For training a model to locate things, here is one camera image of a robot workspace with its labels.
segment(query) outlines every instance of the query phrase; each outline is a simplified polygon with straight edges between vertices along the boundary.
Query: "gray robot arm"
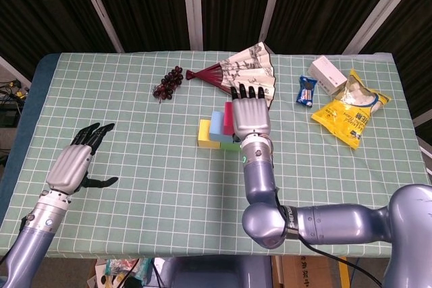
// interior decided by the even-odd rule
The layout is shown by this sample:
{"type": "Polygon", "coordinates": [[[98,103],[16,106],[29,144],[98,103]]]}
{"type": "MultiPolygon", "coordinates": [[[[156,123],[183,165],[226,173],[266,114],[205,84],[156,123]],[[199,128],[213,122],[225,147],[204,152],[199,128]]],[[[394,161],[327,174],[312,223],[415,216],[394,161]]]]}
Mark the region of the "gray robot arm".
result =
{"type": "Polygon", "coordinates": [[[70,203],[70,196],[81,187],[103,188],[117,178],[98,181],[87,178],[87,168],[105,134],[114,124],[98,128],[96,123],[82,129],[65,148],[50,170],[44,191],[34,209],[23,219],[24,227],[5,257],[7,282],[4,288],[30,288],[70,203]]]}
{"type": "Polygon", "coordinates": [[[311,245],[385,241],[392,244],[392,255],[383,287],[431,288],[432,187],[402,187],[388,206],[377,210],[357,204],[282,206],[273,174],[265,99],[254,95],[247,98],[242,86],[240,95],[238,98],[232,88],[234,129],[242,141],[244,184],[250,204],[242,217],[246,234],[267,249],[299,238],[311,245]]]}

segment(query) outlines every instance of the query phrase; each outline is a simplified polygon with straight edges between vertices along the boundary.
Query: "blue foam block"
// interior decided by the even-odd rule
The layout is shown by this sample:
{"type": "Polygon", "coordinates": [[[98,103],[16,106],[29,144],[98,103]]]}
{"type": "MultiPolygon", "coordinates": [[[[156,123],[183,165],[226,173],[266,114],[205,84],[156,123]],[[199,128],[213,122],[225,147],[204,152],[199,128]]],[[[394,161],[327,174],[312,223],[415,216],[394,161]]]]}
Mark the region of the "blue foam block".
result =
{"type": "Polygon", "coordinates": [[[223,133],[223,112],[214,111],[211,114],[210,140],[221,143],[232,143],[232,136],[223,133]]]}

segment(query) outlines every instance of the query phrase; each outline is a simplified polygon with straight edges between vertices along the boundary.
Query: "folding fan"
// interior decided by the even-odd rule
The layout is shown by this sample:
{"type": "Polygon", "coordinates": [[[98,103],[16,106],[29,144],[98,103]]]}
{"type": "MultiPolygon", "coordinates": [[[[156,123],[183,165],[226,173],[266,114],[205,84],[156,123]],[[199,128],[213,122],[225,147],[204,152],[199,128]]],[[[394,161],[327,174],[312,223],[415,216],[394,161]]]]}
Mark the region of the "folding fan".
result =
{"type": "Polygon", "coordinates": [[[263,87],[267,107],[270,107],[275,96],[274,68],[262,42],[199,72],[188,70],[186,79],[193,78],[208,82],[228,94],[232,86],[240,91],[240,84],[244,84],[246,89],[254,87],[256,93],[258,87],[263,87]]]}

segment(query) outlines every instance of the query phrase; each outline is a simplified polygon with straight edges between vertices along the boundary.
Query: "grapes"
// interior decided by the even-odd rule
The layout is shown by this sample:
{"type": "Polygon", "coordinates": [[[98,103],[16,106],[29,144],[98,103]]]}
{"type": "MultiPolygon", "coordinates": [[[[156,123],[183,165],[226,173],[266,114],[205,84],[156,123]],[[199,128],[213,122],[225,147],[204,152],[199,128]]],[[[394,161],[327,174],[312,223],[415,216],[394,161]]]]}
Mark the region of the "grapes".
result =
{"type": "Polygon", "coordinates": [[[153,96],[158,98],[159,102],[165,99],[171,100],[173,98],[174,91],[182,84],[182,72],[183,69],[176,65],[163,76],[160,85],[153,88],[153,96]]]}

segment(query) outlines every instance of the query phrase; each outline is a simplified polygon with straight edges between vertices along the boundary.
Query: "table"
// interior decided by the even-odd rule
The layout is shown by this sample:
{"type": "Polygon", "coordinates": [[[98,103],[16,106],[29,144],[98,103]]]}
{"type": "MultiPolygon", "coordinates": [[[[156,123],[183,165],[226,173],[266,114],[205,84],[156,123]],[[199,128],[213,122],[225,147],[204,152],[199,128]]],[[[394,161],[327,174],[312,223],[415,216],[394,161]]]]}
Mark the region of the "table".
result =
{"type": "MultiPolygon", "coordinates": [[[[0,184],[0,253],[14,242],[19,219],[47,188],[48,170],[74,134],[95,122],[114,122],[89,177],[120,179],[112,188],[80,190],[72,197],[48,256],[310,254],[297,241],[266,250],[247,237],[241,226],[248,203],[240,153],[197,148],[199,120],[223,110],[227,94],[194,79],[184,80],[173,100],[159,104],[152,96],[153,86],[175,65],[198,71],[231,54],[62,53],[43,59],[11,152],[15,163],[8,164],[0,184]]],[[[427,183],[392,56],[328,56],[345,75],[354,68],[368,87],[393,98],[373,116],[358,150],[311,119],[331,100],[320,88],[312,109],[295,103],[298,78],[315,58],[271,56],[277,78],[271,137],[281,203],[345,202],[378,208],[400,186],[427,183]]],[[[343,256],[391,252],[382,242],[322,248],[343,256]]]]}

